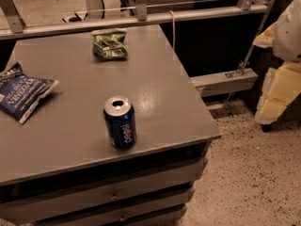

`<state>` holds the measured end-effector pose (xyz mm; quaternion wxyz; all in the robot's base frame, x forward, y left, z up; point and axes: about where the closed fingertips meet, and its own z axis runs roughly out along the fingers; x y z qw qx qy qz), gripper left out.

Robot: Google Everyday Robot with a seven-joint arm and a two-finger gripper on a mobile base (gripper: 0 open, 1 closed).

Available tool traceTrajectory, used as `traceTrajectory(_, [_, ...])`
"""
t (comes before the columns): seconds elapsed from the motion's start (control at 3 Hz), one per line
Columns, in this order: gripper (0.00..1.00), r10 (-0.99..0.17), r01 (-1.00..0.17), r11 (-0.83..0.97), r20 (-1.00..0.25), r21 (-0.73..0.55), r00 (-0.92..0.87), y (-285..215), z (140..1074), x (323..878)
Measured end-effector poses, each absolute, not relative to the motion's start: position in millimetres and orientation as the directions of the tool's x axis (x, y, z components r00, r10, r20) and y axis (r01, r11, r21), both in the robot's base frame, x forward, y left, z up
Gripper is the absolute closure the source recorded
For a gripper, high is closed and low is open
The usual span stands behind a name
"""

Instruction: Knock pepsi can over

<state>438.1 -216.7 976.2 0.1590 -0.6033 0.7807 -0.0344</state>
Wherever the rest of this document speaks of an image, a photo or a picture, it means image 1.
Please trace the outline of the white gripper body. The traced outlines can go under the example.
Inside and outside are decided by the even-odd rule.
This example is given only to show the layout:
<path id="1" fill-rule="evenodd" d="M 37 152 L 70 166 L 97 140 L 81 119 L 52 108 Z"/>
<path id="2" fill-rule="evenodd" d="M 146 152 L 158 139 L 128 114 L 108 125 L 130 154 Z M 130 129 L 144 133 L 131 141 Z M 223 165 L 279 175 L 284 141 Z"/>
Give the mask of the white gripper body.
<path id="1" fill-rule="evenodd" d="M 293 0 L 278 17 L 273 51 L 287 61 L 301 61 L 301 0 Z"/>

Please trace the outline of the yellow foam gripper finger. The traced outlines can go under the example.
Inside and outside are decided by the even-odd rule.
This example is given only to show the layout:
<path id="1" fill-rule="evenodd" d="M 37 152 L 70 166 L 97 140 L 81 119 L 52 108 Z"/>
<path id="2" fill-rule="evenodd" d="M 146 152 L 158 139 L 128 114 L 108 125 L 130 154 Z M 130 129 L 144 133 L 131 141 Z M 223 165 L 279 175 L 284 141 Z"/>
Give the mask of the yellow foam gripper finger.
<path id="1" fill-rule="evenodd" d="M 301 63 L 284 61 L 277 70 L 268 98 L 255 122 L 275 121 L 286 107 L 301 93 Z"/>

